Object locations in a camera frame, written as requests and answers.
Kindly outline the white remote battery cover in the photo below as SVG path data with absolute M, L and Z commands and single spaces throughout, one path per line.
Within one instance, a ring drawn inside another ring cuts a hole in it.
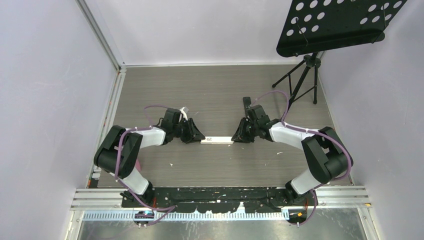
M 233 144 L 231 136 L 206 136 L 205 139 L 201 140 L 201 144 L 205 145 L 231 145 Z

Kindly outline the black remote control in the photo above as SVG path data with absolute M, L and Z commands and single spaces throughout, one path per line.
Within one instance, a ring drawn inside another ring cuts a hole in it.
M 252 101 L 249 96 L 242 98 L 245 115 L 248 116 L 248 109 L 251 107 Z

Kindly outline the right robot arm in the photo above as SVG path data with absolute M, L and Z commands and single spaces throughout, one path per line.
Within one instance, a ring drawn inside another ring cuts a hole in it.
M 307 170 L 285 185 L 285 198 L 299 205 L 306 193 L 350 173 L 353 160 L 331 127 L 308 129 L 270 119 L 261 105 L 249 107 L 232 136 L 234 143 L 253 143 L 256 137 L 303 151 Z

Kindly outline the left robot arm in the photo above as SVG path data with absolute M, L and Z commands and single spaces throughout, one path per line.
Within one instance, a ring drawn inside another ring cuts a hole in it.
M 97 149 L 93 164 L 135 193 L 134 200 L 141 207 L 148 207 L 154 199 L 150 191 L 153 185 L 136 168 L 139 150 L 166 145 L 174 138 L 186 144 L 206 139 L 182 110 L 167 108 L 158 124 L 147 128 L 112 126 Z

